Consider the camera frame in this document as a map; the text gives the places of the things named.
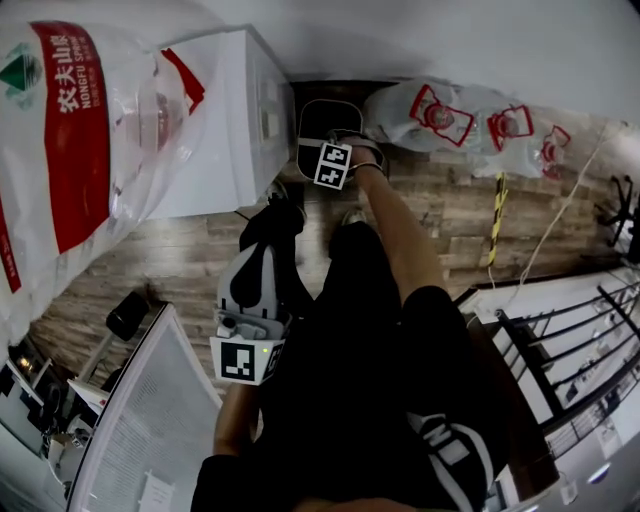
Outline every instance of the red label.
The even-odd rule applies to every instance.
[[[498,151],[504,149],[506,139],[518,139],[533,135],[533,120],[526,105],[511,107],[487,120],[489,133],[494,147]]]
[[[187,65],[182,62],[182,59],[180,59],[180,57],[178,57],[171,48],[169,48],[168,50],[162,50],[162,55],[165,59],[171,62],[171,64],[173,64],[178,70],[178,73],[180,73],[180,78],[182,78],[184,90],[191,100],[189,115],[193,114],[196,108],[198,108],[198,105],[200,105],[200,103],[202,103],[202,101],[204,100],[204,87],[202,87],[202,84],[196,78],[196,75],[191,72]]]
[[[16,261],[13,259],[13,250],[11,249],[11,242],[9,241],[7,222],[4,220],[2,201],[0,201],[0,258],[2,259],[4,273],[7,275],[9,288],[12,293],[15,293],[20,289],[22,283],[20,283]]]
[[[475,119],[467,112],[443,105],[428,85],[420,89],[411,106],[409,117],[457,147],[462,146]]]
[[[63,253],[109,217],[107,93],[100,57],[86,30],[59,21],[31,27],[44,55],[44,143],[53,225]]]
[[[542,172],[545,176],[554,180],[560,179],[560,174],[555,168],[558,159],[558,148],[562,150],[566,148],[570,142],[571,135],[561,126],[554,124],[551,133],[549,133],[542,142],[542,159],[545,164]]]

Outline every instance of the white cabinet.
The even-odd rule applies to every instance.
[[[228,212],[255,204],[290,157],[293,90],[246,31],[171,49],[205,88],[185,133],[194,153],[151,218]]]

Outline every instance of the black cloth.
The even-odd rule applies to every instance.
[[[270,236],[260,223],[283,219],[273,206],[263,213],[251,220],[245,232],[251,236],[243,235],[241,245],[257,241],[255,233]],[[284,232],[298,229],[301,224]],[[283,261],[294,263],[295,246],[277,242],[283,240],[274,245],[276,259],[280,249]],[[361,222],[338,228],[329,256],[315,302],[307,301],[306,290],[296,298],[302,283],[295,265],[293,272],[277,265],[279,276],[287,276],[282,296],[296,301],[304,320],[260,388],[261,437],[242,457],[204,461],[192,511],[288,511],[303,497],[382,497],[455,510],[430,462],[437,450],[411,427],[408,412],[445,415],[447,425],[478,432],[491,454],[492,479],[506,464],[502,404],[474,363],[464,319],[448,294],[422,288],[401,307],[380,239]],[[449,469],[480,509],[485,473],[473,445],[466,438],[463,444],[472,455]]]

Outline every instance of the black and white sticker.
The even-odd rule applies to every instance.
[[[351,149],[351,146],[346,144],[344,146],[323,144],[313,182],[323,187],[342,190],[349,171]]]
[[[220,366],[222,377],[254,381],[256,378],[256,363],[253,345],[239,343],[221,343]]]
[[[263,381],[267,380],[271,377],[275,371],[276,366],[278,366],[278,362],[280,361],[280,355],[282,354],[282,349],[284,348],[284,344],[276,345],[273,347],[271,351],[271,357],[269,358],[269,364],[267,364],[267,370],[264,372]]]

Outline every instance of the wooden floor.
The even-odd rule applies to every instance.
[[[298,91],[298,104],[305,89]],[[508,178],[508,199],[493,277],[518,277],[534,247],[558,211],[586,161],[595,140],[584,130],[569,155],[561,179]],[[421,155],[385,148],[391,184],[434,239],[453,296],[488,281],[486,263],[493,223],[495,180],[476,179],[462,155],[437,152]],[[594,165],[575,199],[542,247],[531,276],[561,274],[591,265],[592,257],[607,254],[597,226],[594,204],[613,193],[610,177],[623,174],[613,165]],[[283,179],[300,180],[293,164]],[[342,214],[364,204],[354,187],[342,193],[305,185],[308,222],[297,239],[298,270],[315,295],[328,268],[327,241]],[[248,217],[262,205],[243,209]],[[221,271],[237,254],[238,237],[246,220],[236,213],[146,221],[126,240],[96,260],[45,315],[34,322],[33,341],[58,364],[77,372],[106,333],[105,318],[131,290],[150,284],[163,300],[172,302],[205,370],[214,378],[208,338],[215,332],[216,285]],[[95,375],[101,383],[131,353],[117,343]]]

